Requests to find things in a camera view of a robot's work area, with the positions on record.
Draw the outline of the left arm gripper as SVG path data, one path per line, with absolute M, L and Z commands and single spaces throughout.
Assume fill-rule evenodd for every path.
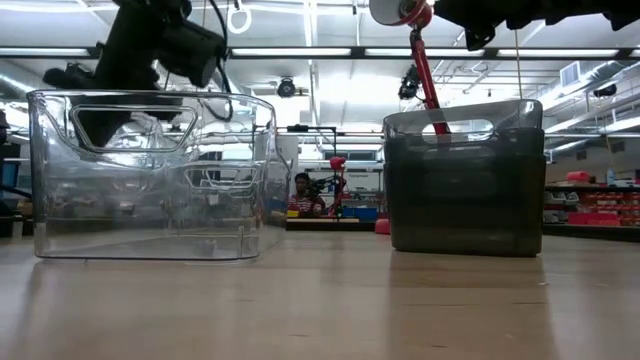
M 183 21 L 182 9 L 119 9 L 94 72 L 100 90 L 157 91 L 153 62 L 162 36 L 172 20 Z M 75 105 L 116 105 L 118 98 L 80 97 Z M 116 131 L 131 121 L 129 111 L 82 110 L 79 123 L 94 146 L 105 146 Z

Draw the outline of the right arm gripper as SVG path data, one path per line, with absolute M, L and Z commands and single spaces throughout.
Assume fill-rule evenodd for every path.
M 521 29 L 544 18 L 550 0 L 437 0 L 435 14 L 464 28 Z

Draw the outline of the clear plastic bin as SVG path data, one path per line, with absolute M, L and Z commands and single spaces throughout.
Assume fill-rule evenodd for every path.
M 116 105 L 75 105 L 80 97 Z M 267 102 L 212 92 L 28 94 L 35 253 L 51 259 L 252 259 L 286 232 L 291 166 Z M 105 146 L 82 110 L 129 111 Z

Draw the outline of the smoky grey plastic bin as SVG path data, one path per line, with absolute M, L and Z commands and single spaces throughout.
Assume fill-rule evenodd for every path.
M 388 137 L 392 246 L 403 252 L 534 257 L 542 248 L 546 160 L 536 128 L 480 141 Z
M 521 131 L 543 134 L 537 100 L 516 99 L 416 110 L 383 120 L 384 149 L 481 144 Z

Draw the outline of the red desk lamp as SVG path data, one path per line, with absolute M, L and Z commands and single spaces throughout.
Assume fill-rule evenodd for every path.
M 437 98 L 431 70 L 424 50 L 424 41 L 421 35 L 422 29 L 431 22 L 433 17 L 432 7 L 426 2 L 426 0 L 371 0 L 370 12 L 374 20 L 379 24 L 385 26 L 408 24 L 412 28 L 409 36 L 411 53 L 425 94 L 423 104 L 426 109 L 431 109 L 436 115 L 440 115 L 440 104 Z M 399 120 L 411 119 L 416 120 L 416 115 L 412 113 L 396 113 L 384 118 L 384 154 L 386 158 L 389 154 L 394 154 L 394 148 L 399 145 L 399 139 L 394 135 L 394 126 L 398 125 Z M 434 125 L 434 129 L 438 143 L 434 149 L 431 149 L 431 158 L 428 164 L 437 172 L 450 171 L 453 166 L 451 160 L 457 161 L 457 159 L 451 155 L 451 150 L 453 150 L 454 147 L 451 144 L 448 125 L 446 123 L 436 123 Z M 398 162 L 398 160 L 398 156 L 391 157 L 391 159 L 387 158 L 384 165 L 385 186 L 391 184 L 391 189 L 386 189 L 386 197 L 390 201 L 390 204 L 388 205 L 389 219 L 387 222 L 388 233 L 392 243 L 396 242 L 398 234 L 403 235 L 402 232 L 397 232 L 394 228 L 397 224 L 397 220 L 401 220 L 398 210 L 395 209 L 395 207 L 399 205 L 397 194 L 400 190 L 401 177 L 399 175 L 394 175 L 393 169 L 399 168 L 400 166 L 408 168 L 409 165 L 406 160 L 401 160 L 400 162 Z

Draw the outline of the white ceiling pipe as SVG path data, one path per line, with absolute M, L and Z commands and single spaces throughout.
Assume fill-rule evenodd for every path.
M 317 41 L 317 0 L 304 0 L 304 10 L 305 46 L 313 49 Z M 307 64 L 309 70 L 309 101 L 311 123 L 313 126 L 316 126 L 319 120 L 317 100 L 317 64 L 311 58 L 307 60 Z

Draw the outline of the red articulated stand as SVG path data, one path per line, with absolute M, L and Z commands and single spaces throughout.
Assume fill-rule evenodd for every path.
M 342 216 L 342 199 L 344 194 L 344 187 L 346 181 L 344 179 L 346 159 L 344 157 L 333 156 L 329 159 L 329 165 L 334 171 L 333 175 L 333 189 L 334 197 L 333 203 L 329 210 L 329 215 L 339 219 Z

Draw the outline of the person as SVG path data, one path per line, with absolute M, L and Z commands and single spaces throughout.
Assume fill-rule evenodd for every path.
M 311 179 L 307 173 L 295 178 L 295 193 L 289 198 L 288 209 L 297 211 L 299 217 L 320 217 L 325 209 L 324 200 L 311 192 Z

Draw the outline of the blue storage bin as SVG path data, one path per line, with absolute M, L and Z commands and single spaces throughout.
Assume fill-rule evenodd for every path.
M 342 214 L 345 217 L 357 218 L 361 222 L 375 222 L 378 219 L 378 210 L 370 207 L 344 207 Z

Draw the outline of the red parts bin rack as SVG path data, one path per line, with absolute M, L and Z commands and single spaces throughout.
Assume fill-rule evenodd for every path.
M 547 186 L 544 235 L 640 243 L 640 187 Z

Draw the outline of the dark background bench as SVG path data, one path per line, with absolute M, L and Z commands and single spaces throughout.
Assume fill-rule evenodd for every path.
M 287 231 L 364 231 L 373 232 L 374 222 L 361 222 L 357 218 L 288 218 Z

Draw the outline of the grey duct air vent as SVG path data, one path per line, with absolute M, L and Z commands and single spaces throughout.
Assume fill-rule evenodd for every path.
M 559 71 L 562 87 L 570 87 L 581 82 L 581 63 L 574 61 Z

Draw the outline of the black overhead bracket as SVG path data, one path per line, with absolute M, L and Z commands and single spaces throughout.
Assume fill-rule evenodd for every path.
M 335 126 L 309 126 L 309 125 L 289 125 L 286 127 L 276 127 L 276 144 L 280 142 L 280 138 L 284 136 L 297 136 L 298 134 L 313 133 L 314 137 L 321 137 L 329 141 L 333 148 L 333 155 L 337 155 L 337 137 L 338 131 Z M 277 146 L 278 153 L 283 155 L 280 146 Z

